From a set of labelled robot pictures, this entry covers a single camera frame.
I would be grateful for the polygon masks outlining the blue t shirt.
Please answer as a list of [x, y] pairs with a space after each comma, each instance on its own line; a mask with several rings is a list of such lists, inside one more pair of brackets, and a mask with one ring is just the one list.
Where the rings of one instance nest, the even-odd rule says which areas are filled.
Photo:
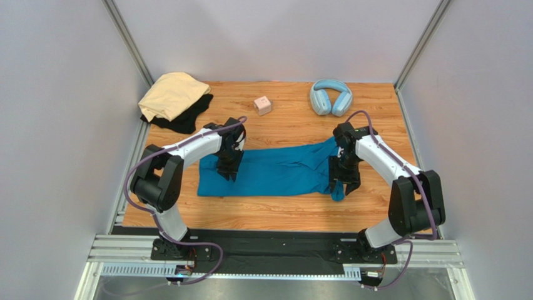
[[338, 154], [333, 137], [316, 144], [294, 147], [246, 150], [236, 180], [226, 180], [217, 173], [218, 158], [209, 155], [200, 160], [201, 197], [297, 196], [329, 194], [334, 201], [345, 198], [343, 184], [329, 185], [331, 156]]

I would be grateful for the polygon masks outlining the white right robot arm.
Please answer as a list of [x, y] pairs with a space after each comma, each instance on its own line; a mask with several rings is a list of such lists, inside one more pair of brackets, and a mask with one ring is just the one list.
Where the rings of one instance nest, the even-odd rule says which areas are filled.
[[358, 233], [355, 253], [361, 260], [382, 258], [394, 242], [445, 222], [442, 184], [435, 171], [423, 171], [402, 159], [370, 126], [355, 128], [344, 122], [333, 130], [333, 138], [339, 148], [328, 159], [333, 195], [347, 196], [360, 187], [361, 162], [373, 167], [391, 188], [387, 217]]

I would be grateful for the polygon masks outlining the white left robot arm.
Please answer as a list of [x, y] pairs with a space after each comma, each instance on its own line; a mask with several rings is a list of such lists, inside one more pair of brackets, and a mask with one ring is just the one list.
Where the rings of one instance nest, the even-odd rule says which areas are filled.
[[190, 230], [177, 207], [184, 171], [201, 159], [214, 155], [215, 171], [226, 181], [236, 181], [243, 159], [247, 118], [229, 118], [223, 125], [209, 123], [196, 134], [175, 144], [148, 146], [128, 172], [124, 187], [151, 214], [160, 238], [155, 251], [172, 258], [190, 258], [198, 242], [188, 242]]

